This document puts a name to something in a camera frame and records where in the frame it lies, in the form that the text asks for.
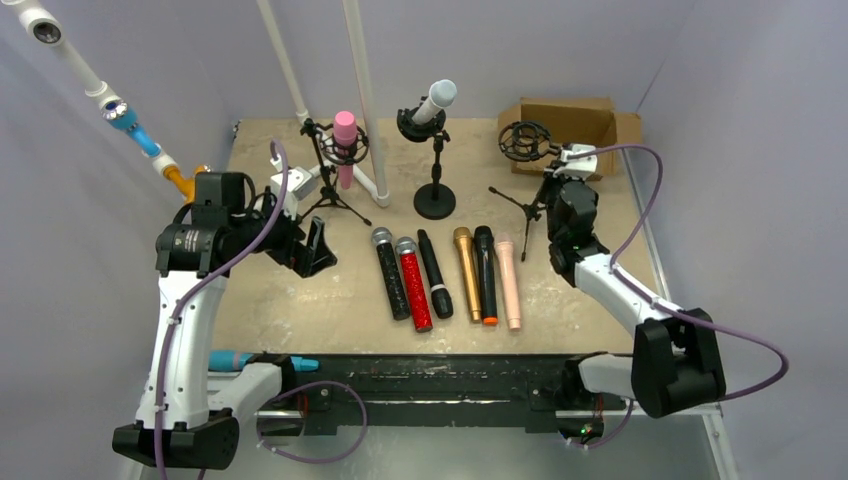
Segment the black glitter microphone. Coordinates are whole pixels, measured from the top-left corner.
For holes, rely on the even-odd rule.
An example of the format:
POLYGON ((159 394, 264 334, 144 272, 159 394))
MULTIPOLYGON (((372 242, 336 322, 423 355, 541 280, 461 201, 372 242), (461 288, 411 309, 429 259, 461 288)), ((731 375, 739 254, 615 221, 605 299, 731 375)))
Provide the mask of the black glitter microphone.
POLYGON ((371 239, 377 253, 392 317, 396 321, 408 319, 411 308, 404 290, 391 232, 385 227, 377 227, 373 230, 371 239))

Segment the peach pink microphone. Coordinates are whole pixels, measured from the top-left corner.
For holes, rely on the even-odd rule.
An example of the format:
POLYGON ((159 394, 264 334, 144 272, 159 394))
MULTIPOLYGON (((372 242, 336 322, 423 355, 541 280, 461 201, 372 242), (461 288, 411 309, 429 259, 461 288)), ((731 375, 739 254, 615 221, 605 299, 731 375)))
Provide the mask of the peach pink microphone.
POLYGON ((514 242, 507 233, 495 235, 495 250, 500 267, 508 329, 519 331, 522 327, 522 315, 514 265, 514 242))

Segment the tripod mic stand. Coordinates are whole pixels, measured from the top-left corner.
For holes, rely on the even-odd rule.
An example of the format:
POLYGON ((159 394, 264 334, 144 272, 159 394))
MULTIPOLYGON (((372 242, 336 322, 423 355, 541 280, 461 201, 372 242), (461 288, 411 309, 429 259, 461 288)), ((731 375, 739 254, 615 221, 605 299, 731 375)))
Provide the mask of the tripod mic stand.
MULTIPOLYGON (((535 121, 514 121, 504 126, 498 136, 498 148, 500 152, 512 162, 513 173, 520 175, 542 175, 541 170, 521 169, 520 165, 533 164, 541 161, 547 156, 557 159, 563 150, 561 143, 552 139, 552 133, 544 125, 535 121)), ((490 193, 498 195, 519 207, 525 218, 524 241, 520 260, 524 262, 527 256, 529 231, 532 222, 539 221, 545 206, 544 194, 539 189, 530 203, 521 203, 515 198, 504 194, 493 186, 489 186, 490 193)))
POLYGON ((338 159, 335 155, 335 144, 333 141, 333 123, 322 125, 312 118, 307 117, 302 124, 299 133, 308 136, 318 160, 320 179, 323 185, 320 187, 320 199, 309 207, 305 213, 300 214, 300 221, 320 208, 337 208, 352 212, 366 226, 372 222, 361 215, 357 210, 345 202, 338 192, 338 167, 352 164, 354 167, 362 162, 369 153, 369 139, 365 131, 358 126, 358 137, 355 148, 352 149, 354 157, 348 160, 338 159))

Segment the cardboard box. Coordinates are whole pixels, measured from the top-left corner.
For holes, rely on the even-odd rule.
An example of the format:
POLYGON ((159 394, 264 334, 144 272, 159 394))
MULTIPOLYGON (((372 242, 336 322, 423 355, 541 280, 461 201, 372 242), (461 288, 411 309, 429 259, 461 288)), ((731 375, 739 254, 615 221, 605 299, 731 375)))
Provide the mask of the cardboard box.
MULTIPOLYGON (((552 139, 563 146, 586 144, 596 148, 619 144, 642 144, 642 120, 636 113, 618 111, 608 97, 544 99, 522 97, 519 103, 498 116, 501 129, 514 121, 535 121, 552 133, 552 139)), ((541 170, 555 158, 547 156, 521 169, 541 170)), ((590 180, 616 175, 617 154, 598 155, 598 165, 590 180)))

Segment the red glitter microphone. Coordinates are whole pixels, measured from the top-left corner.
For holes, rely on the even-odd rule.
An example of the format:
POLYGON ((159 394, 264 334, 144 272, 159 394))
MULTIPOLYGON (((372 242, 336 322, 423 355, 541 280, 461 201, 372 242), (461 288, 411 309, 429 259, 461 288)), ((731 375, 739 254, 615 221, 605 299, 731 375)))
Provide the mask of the red glitter microphone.
POLYGON ((429 332, 433 328, 433 323, 421 275, 416 243, 411 237, 400 237, 395 249, 404 276, 414 329, 417 333, 429 332))

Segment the black orange-tipped microphone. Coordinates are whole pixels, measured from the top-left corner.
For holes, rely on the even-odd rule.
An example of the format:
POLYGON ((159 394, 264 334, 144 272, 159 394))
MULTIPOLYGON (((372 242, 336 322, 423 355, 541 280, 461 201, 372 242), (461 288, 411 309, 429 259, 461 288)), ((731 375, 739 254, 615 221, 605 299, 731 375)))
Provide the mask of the black orange-tipped microphone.
POLYGON ((495 326, 498 323, 497 294, 495 284, 494 235, 489 226, 481 225, 474 231, 478 289, 480 293, 482 323, 495 326))

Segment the gold microphone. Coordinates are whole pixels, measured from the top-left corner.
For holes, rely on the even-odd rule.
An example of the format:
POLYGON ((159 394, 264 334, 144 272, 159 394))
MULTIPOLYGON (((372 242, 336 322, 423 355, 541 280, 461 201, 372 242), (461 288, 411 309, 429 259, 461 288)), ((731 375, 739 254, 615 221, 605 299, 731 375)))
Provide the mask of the gold microphone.
POLYGON ((471 320, 475 323, 481 323, 483 319, 482 306, 473 259, 473 237, 471 231, 467 227, 456 228, 453 231, 453 242, 459 255, 471 320))

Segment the round base mic stand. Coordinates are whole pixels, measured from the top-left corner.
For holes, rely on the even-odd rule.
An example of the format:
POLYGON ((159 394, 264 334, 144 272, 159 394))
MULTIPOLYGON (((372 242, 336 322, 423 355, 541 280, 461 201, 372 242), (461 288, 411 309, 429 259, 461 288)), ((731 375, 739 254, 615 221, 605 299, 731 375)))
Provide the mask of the round base mic stand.
POLYGON ((424 106, 424 98, 414 109, 400 109, 397 113, 396 124, 401 135, 413 143, 432 141, 434 162, 431 167, 431 181, 421 186, 415 193, 413 206, 415 211, 428 220, 442 220, 453 213, 456 208, 454 192, 442 183, 441 156, 445 144, 451 141, 449 133, 444 129, 447 116, 444 112, 426 120, 423 124, 413 121, 413 116, 424 106))

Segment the plain black microphone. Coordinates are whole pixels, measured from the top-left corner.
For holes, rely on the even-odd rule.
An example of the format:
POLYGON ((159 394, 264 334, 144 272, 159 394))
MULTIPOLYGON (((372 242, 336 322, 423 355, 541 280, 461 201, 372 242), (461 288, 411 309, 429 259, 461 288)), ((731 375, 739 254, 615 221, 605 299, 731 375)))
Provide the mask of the plain black microphone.
POLYGON ((430 301, 433 311, 439 319, 453 316, 453 302, 436 257, 433 244, 424 229, 417 230, 418 246, 425 273, 430 287, 430 301))

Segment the blue microphone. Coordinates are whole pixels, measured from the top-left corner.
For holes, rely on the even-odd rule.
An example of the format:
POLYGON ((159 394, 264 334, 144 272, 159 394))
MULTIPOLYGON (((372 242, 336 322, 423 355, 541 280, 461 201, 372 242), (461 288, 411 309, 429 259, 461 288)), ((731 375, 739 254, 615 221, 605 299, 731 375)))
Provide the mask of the blue microphone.
MULTIPOLYGON (((235 350, 213 350, 208 357, 208 370, 211 372, 240 372, 248 364, 270 363, 278 357, 279 354, 267 352, 247 353, 235 350)), ((296 372, 315 372, 320 368, 320 362, 316 359, 296 355, 289 355, 289 359, 296 372)))

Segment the white microphone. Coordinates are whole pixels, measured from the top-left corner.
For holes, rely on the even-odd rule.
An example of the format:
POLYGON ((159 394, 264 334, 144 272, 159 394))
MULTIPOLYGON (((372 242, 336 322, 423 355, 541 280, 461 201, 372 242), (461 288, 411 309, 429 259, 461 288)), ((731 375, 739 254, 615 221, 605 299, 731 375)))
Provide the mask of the white microphone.
POLYGON ((457 96, 456 84, 450 79, 434 82, 421 105, 411 117, 415 125, 424 125, 433 120, 444 109, 450 107, 457 96))

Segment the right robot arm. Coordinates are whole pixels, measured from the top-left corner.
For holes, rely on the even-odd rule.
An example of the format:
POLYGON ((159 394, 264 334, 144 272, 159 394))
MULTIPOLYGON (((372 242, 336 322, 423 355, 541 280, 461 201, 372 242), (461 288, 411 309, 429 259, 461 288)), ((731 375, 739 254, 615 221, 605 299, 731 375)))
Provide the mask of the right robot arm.
POLYGON ((711 317, 662 299, 614 263, 594 233, 598 199, 584 180, 553 171, 537 193, 553 270, 633 338, 629 355, 591 353, 567 362, 564 393, 632 399, 652 418, 719 400, 726 380, 711 317))

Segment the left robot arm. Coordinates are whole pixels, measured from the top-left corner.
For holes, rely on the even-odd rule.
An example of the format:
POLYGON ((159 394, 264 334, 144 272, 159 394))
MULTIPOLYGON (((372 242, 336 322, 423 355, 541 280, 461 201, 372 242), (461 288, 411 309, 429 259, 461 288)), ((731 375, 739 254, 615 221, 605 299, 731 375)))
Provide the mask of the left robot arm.
POLYGON ((264 254, 298 276, 336 263, 314 218, 300 226, 300 200, 315 188, 300 167, 275 174, 257 192, 241 172, 205 172, 195 196, 156 241, 159 322, 150 374, 135 419, 113 434, 113 450, 160 472, 223 470, 245 422, 291 390, 316 360, 279 353, 212 350, 214 322, 234 266, 264 254))

